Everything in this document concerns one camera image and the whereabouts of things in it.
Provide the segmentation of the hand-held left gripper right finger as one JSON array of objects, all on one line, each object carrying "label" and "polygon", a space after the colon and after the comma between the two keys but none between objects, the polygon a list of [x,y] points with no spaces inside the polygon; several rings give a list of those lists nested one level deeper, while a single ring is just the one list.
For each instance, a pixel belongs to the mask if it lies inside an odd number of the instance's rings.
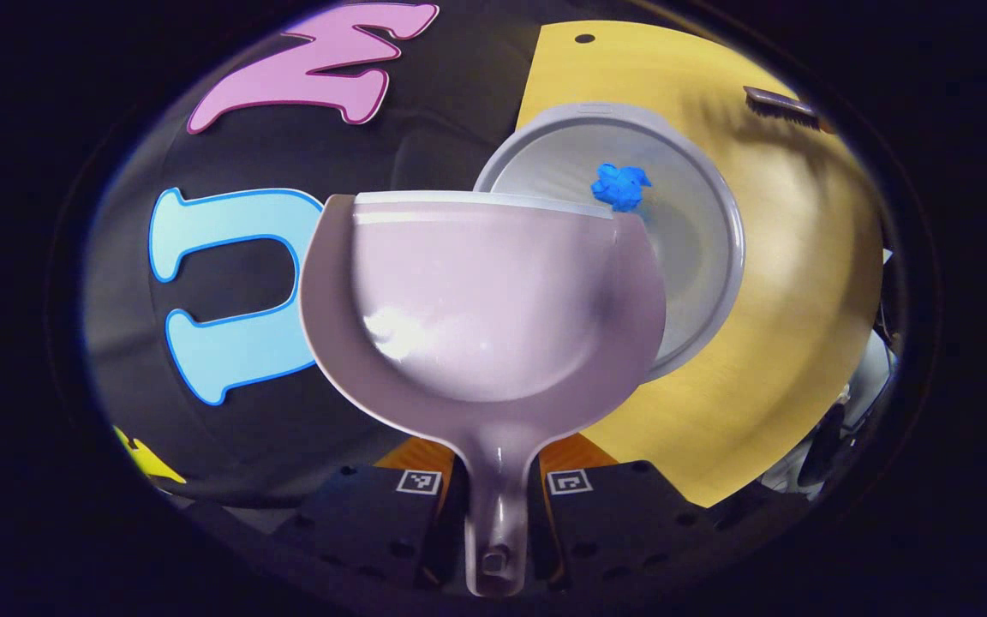
[{"label": "hand-held left gripper right finger", "polygon": [[708,512],[648,460],[618,462],[573,434],[538,452],[531,477],[531,577],[538,589],[686,586],[717,570],[718,536]]}]

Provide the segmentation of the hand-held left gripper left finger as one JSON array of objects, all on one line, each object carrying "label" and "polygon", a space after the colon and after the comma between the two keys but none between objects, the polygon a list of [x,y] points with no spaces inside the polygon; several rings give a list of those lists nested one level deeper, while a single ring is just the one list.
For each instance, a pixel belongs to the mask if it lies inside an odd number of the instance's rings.
[{"label": "hand-held left gripper left finger", "polygon": [[275,531],[328,569],[403,589],[462,581],[469,477],[446,446],[407,439],[377,464],[326,477]]}]

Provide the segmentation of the mauve plastic dustpan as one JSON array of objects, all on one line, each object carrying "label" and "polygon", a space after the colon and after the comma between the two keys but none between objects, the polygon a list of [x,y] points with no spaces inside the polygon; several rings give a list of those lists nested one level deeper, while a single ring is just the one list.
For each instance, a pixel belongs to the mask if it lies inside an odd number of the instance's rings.
[{"label": "mauve plastic dustpan", "polygon": [[462,460],[466,581],[488,598],[524,585],[538,452],[645,382],[666,304],[638,215],[469,191],[330,196],[298,297],[349,402]]}]

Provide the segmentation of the white garbage bin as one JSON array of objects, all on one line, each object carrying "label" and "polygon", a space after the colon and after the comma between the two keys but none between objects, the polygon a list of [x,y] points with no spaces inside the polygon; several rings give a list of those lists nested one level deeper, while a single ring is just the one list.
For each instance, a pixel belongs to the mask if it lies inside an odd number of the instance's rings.
[{"label": "white garbage bin", "polygon": [[709,159],[666,118],[623,103],[541,111],[483,166],[475,190],[593,202],[601,165],[642,169],[643,220],[665,282],[667,320],[648,372],[685,366],[720,331],[743,280],[745,235],[732,191]]}]

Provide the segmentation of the blue paper trash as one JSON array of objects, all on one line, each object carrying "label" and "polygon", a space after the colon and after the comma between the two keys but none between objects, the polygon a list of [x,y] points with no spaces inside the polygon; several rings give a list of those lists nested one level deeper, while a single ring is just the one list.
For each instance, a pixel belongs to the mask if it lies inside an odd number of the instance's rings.
[{"label": "blue paper trash", "polygon": [[598,179],[590,186],[593,198],[606,203],[614,212],[636,211],[643,200],[643,188],[653,187],[646,172],[634,165],[600,164],[596,173]]}]

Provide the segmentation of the small mauve broom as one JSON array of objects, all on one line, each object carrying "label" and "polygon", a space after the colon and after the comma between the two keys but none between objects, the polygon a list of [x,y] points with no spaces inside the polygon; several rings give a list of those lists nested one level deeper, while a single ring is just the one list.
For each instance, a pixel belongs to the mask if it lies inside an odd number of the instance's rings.
[{"label": "small mauve broom", "polygon": [[757,116],[779,118],[829,135],[837,133],[825,118],[803,101],[760,87],[744,86],[743,90],[745,105]]}]

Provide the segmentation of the wooden desktop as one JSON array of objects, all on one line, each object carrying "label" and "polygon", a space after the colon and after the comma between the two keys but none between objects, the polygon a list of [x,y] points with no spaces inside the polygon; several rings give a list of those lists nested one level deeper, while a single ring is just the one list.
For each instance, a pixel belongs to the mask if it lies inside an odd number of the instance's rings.
[{"label": "wooden desktop", "polygon": [[882,198],[837,136],[756,116],[745,87],[791,88],[740,52],[631,22],[541,27],[518,125],[564,103],[661,114],[721,172],[745,230],[729,319],[700,355],[639,387],[584,437],[645,459],[712,506],[755,481],[830,409],[864,354],[881,295]]}]

